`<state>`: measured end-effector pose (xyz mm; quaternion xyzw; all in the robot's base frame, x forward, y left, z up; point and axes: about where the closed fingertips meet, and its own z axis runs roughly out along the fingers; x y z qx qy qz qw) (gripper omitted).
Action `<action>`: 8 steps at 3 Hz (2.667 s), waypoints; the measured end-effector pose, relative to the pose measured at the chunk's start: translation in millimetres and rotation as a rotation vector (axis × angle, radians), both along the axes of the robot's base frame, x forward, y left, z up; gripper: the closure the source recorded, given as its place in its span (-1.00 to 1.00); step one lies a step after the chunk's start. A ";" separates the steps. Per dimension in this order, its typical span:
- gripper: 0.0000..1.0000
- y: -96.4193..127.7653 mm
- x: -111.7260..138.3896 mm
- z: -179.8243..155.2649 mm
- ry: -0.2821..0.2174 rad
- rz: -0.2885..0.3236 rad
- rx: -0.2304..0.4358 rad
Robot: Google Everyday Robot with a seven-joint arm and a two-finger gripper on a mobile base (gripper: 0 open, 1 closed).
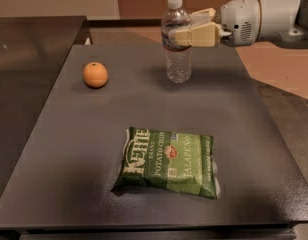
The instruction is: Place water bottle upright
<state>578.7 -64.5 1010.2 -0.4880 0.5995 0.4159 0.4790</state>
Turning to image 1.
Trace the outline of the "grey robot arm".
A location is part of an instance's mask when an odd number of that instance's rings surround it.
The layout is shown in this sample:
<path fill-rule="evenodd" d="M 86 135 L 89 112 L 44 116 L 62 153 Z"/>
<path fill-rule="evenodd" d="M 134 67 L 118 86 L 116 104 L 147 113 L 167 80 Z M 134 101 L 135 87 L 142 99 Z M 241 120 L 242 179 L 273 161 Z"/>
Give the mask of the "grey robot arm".
<path fill-rule="evenodd" d="M 173 30 L 177 45 L 250 46 L 271 42 L 287 49 L 308 49 L 308 0 L 232 0 L 218 9 L 192 14 L 193 23 Z"/>

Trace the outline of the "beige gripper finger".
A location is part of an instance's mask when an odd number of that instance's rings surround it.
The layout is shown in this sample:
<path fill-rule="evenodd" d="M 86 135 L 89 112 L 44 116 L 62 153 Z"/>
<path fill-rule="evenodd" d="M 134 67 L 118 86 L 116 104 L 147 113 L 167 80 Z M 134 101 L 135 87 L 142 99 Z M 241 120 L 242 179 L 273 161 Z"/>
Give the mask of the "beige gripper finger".
<path fill-rule="evenodd" d="M 214 21 L 216 10 L 214 8 L 206 8 L 203 10 L 195 11 L 191 14 L 192 23 L 200 25 Z"/>
<path fill-rule="evenodd" d="M 191 25 L 171 30 L 169 39 L 176 45 L 191 47 L 215 47 L 223 37 L 232 33 L 225 31 L 215 22 Z"/>

